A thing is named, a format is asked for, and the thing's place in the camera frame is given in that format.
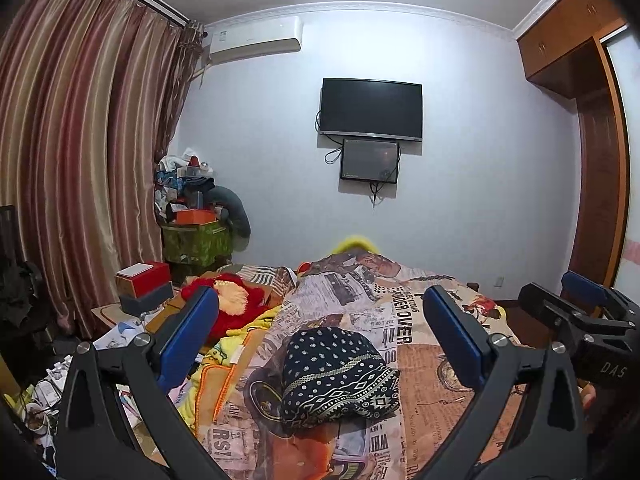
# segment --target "bed sheet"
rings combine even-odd
[[[492,300],[451,276],[354,250],[318,262],[284,297],[272,327],[240,372],[228,400],[197,437],[234,480],[406,480],[433,456],[473,397],[450,368],[422,314],[421,296],[441,285],[488,333],[518,343]],[[340,326],[364,334],[400,370],[401,409],[289,433],[280,424],[282,362],[301,328]],[[481,460],[504,443],[522,392],[512,390]]]

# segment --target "metal bolt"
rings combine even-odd
[[[564,354],[566,352],[566,346],[564,346],[561,342],[559,341],[553,341],[551,343],[551,349],[556,353],[556,354]]]
[[[151,343],[151,336],[146,332],[138,334],[137,336],[135,336],[135,338],[133,338],[133,344],[135,346],[146,346],[149,343]]]
[[[504,334],[492,334],[491,342],[496,346],[507,346],[509,339]]]
[[[76,352],[78,352],[79,354],[86,354],[89,351],[89,348],[91,348],[91,343],[89,343],[88,341],[82,341],[76,347]]]

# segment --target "black chair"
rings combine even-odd
[[[0,353],[22,387],[42,378],[53,354],[43,284],[38,267],[24,259],[15,207],[0,206]]]

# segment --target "paisley pattern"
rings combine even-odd
[[[377,420],[398,409],[400,372],[357,332],[322,327],[296,332],[282,371],[282,423],[312,428],[343,416]]]

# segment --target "black television screen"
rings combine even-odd
[[[367,182],[398,182],[397,142],[372,139],[344,139],[340,178]]]
[[[422,140],[422,85],[324,79],[321,134]]]

